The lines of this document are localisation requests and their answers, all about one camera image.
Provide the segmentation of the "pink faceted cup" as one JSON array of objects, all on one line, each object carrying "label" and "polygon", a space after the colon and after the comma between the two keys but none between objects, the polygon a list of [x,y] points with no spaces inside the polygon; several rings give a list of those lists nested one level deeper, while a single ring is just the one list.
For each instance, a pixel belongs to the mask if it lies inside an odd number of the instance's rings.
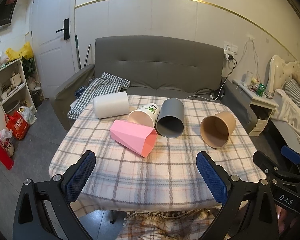
[{"label": "pink faceted cup", "polygon": [[153,127],[115,120],[110,128],[110,136],[119,144],[146,158],[153,150],[158,134]]}]

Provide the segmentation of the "brown paper cup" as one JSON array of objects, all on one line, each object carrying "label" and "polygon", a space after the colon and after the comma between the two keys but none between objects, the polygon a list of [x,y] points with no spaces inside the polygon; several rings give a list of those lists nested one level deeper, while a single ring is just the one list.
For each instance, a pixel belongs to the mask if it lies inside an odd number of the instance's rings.
[{"label": "brown paper cup", "polygon": [[236,128],[236,119],[230,112],[223,111],[205,117],[200,123],[200,135],[211,148],[226,145]]}]

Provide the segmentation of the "grey cylindrical cup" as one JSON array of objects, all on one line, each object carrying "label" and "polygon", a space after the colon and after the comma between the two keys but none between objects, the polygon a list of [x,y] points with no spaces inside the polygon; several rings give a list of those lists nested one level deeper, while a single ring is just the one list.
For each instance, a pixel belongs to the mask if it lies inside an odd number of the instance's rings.
[{"label": "grey cylindrical cup", "polygon": [[184,105],[179,99],[164,101],[156,123],[157,133],[166,138],[177,138],[184,131]]}]

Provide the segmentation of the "white cup green print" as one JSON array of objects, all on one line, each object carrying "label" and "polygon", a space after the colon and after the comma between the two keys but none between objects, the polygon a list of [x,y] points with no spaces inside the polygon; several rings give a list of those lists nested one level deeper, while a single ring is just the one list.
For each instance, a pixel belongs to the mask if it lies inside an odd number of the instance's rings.
[{"label": "white cup green print", "polygon": [[157,122],[160,107],[155,103],[148,103],[140,109],[132,111],[128,116],[128,121],[143,126],[153,127]]}]

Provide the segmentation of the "white cylindrical cup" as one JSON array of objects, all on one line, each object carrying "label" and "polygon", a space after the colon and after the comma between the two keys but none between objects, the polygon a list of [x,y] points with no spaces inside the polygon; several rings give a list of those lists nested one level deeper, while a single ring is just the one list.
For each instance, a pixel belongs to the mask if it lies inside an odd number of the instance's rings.
[{"label": "white cylindrical cup", "polygon": [[93,99],[95,116],[104,119],[129,113],[129,101],[126,92],[96,96]]}]

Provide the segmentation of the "white nightstand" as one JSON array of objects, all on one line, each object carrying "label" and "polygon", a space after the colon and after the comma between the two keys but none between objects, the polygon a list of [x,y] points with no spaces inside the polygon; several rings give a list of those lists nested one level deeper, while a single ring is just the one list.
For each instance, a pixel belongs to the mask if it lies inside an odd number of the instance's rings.
[{"label": "white nightstand", "polygon": [[257,123],[249,133],[250,136],[258,137],[265,129],[268,121],[279,105],[273,100],[268,99],[266,96],[258,96],[255,92],[246,87],[243,82],[233,80],[232,83],[242,94],[244,100],[248,103],[253,113],[257,117]]}]

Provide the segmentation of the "plaid tablecloth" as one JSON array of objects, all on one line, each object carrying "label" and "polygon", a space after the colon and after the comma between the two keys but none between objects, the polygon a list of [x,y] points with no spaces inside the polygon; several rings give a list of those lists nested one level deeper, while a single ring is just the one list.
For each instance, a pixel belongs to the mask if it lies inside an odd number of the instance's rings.
[{"label": "plaid tablecloth", "polygon": [[177,138],[159,136],[147,157],[141,157],[110,137],[113,118],[98,119],[88,104],[61,142],[49,174],[63,174],[91,150],[96,165],[78,200],[71,207],[78,216],[95,210],[187,211],[215,206],[216,202],[196,167],[196,156],[206,151],[228,174],[243,181],[264,177],[253,163],[256,150],[240,123],[228,141],[213,149],[200,136],[200,123],[227,110],[221,103],[184,99],[185,128]]}]

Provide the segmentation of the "bed with striped pillow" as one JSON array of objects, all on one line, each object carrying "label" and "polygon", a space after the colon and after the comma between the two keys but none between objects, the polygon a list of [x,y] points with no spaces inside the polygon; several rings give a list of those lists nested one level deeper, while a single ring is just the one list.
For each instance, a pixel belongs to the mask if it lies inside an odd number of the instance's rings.
[{"label": "bed with striped pillow", "polygon": [[269,64],[268,91],[278,104],[270,119],[283,143],[300,153],[300,63],[274,55]]}]

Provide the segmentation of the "green bottle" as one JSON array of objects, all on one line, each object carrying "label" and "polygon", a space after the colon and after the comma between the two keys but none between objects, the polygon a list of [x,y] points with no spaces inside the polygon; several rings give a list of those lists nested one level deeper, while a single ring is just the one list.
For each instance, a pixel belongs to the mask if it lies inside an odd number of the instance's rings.
[{"label": "green bottle", "polygon": [[257,94],[258,96],[262,97],[262,95],[263,95],[263,93],[264,93],[264,91],[265,91],[265,88],[266,88],[266,87],[264,86],[264,84],[260,83],[260,84],[258,85],[256,94]]}]

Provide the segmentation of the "red shopping bag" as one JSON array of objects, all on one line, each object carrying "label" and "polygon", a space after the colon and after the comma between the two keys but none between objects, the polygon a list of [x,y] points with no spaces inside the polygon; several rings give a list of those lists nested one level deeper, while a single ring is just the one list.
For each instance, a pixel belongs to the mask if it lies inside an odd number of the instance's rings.
[{"label": "red shopping bag", "polygon": [[23,118],[23,116],[15,111],[12,115],[6,114],[6,127],[9,131],[12,131],[13,136],[17,140],[24,139],[27,131],[29,130],[30,125]]}]

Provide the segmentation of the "white plastic bag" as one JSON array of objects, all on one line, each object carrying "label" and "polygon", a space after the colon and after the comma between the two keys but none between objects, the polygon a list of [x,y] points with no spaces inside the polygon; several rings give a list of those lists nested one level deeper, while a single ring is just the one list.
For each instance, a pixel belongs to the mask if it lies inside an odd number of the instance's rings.
[{"label": "white plastic bag", "polygon": [[21,114],[23,119],[29,124],[33,125],[34,122],[37,120],[35,114],[33,113],[32,109],[26,106],[20,106],[18,112]]}]

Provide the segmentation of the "white shelf unit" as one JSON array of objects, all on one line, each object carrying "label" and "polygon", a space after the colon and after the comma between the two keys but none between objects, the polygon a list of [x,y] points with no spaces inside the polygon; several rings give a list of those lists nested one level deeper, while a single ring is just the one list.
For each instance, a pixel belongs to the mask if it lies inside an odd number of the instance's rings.
[{"label": "white shelf unit", "polygon": [[0,131],[6,127],[5,115],[20,103],[36,113],[29,86],[23,70],[22,59],[14,60],[0,69]]}]

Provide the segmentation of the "checkered blue white cloth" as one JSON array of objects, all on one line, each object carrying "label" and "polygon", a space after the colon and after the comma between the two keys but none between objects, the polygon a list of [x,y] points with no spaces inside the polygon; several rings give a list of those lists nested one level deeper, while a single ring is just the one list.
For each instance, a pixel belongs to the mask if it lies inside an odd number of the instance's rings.
[{"label": "checkered blue white cloth", "polygon": [[67,116],[69,119],[76,120],[96,96],[118,93],[127,90],[129,87],[129,80],[103,72],[101,77],[97,77],[76,100]]}]

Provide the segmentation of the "grey sofa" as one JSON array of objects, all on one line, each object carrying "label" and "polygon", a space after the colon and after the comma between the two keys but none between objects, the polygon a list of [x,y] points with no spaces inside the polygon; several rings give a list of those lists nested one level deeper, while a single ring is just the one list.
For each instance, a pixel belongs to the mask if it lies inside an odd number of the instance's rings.
[{"label": "grey sofa", "polygon": [[95,62],[61,84],[50,103],[64,129],[73,121],[67,116],[75,91],[103,72],[130,81],[129,95],[161,96],[207,101],[210,93],[229,107],[247,133],[257,123],[242,94],[222,77],[222,48],[162,36],[111,36],[95,40]]}]

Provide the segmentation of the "yellow plastic bag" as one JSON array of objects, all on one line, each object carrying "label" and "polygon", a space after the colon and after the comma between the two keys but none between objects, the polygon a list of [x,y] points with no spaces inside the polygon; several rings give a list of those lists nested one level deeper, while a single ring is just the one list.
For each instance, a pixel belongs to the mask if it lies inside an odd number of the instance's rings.
[{"label": "yellow plastic bag", "polygon": [[17,60],[21,57],[24,57],[28,60],[33,57],[33,50],[30,45],[30,42],[26,42],[19,50],[13,50],[12,48],[8,48],[5,51],[5,54],[7,55],[10,61]]}]

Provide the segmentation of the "white door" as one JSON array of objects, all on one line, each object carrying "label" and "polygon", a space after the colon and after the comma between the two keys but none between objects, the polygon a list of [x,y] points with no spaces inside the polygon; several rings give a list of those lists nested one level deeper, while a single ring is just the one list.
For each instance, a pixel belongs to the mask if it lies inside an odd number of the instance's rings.
[{"label": "white door", "polygon": [[[31,46],[44,98],[77,71],[72,54],[75,0],[32,0],[30,12]],[[64,40],[63,20],[70,20],[70,39]]]}]

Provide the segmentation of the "wall power outlet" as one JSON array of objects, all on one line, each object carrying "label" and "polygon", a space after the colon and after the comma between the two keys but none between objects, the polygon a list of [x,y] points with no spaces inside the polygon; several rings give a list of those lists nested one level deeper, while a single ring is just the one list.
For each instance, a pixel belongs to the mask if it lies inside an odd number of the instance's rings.
[{"label": "wall power outlet", "polygon": [[224,41],[224,55],[226,60],[230,60],[235,57],[238,52],[238,47],[232,45],[230,42]]}]

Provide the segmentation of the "green handled broom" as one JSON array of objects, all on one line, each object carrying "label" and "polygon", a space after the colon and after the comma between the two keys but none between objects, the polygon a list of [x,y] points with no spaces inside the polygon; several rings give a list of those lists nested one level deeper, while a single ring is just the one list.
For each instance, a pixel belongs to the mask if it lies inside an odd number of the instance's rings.
[{"label": "green handled broom", "polygon": [[78,63],[78,68],[81,70],[81,61],[80,61],[80,56],[79,56],[79,45],[78,45],[78,37],[75,35],[75,45],[76,45],[76,56],[77,56],[77,63]]}]

